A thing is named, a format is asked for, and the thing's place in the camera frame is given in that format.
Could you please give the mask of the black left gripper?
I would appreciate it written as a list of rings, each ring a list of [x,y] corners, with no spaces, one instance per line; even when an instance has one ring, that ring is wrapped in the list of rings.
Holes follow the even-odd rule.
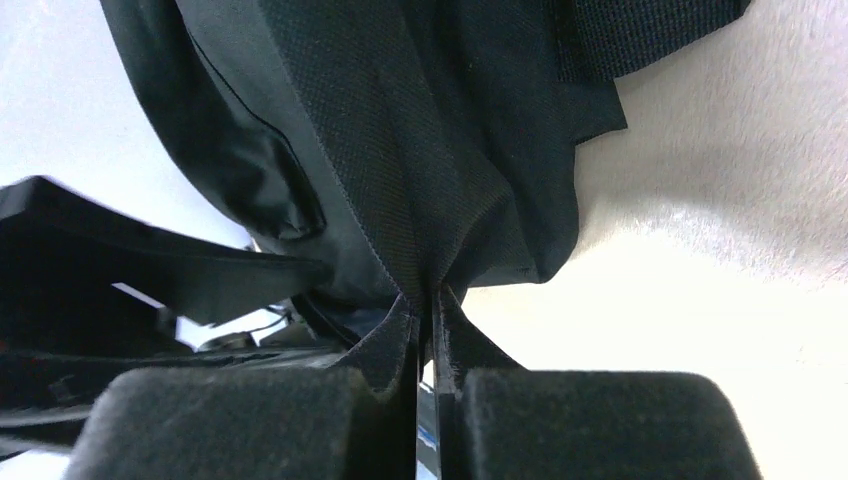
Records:
[[[333,360],[342,345],[282,304],[326,274],[147,225],[45,177],[3,187],[2,456],[69,451],[129,370]]]

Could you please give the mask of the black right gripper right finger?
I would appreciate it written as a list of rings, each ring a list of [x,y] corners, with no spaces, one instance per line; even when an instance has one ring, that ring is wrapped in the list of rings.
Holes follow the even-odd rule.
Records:
[[[433,297],[445,479],[756,479],[729,400],[691,373],[530,371]]]

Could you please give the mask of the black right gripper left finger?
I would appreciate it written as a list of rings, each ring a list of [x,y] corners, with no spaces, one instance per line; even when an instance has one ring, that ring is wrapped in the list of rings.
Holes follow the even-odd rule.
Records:
[[[417,330],[398,298],[327,368],[149,368],[116,378],[69,479],[412,479]]]

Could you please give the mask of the black student backpack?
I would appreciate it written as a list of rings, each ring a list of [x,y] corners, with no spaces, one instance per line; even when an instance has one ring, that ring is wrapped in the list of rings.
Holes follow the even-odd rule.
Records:
[[[549,281],[578,237],[578,144],[615,80],[744,1],[106,1],[134,93],[189,183],[355,343],[398,297]]]

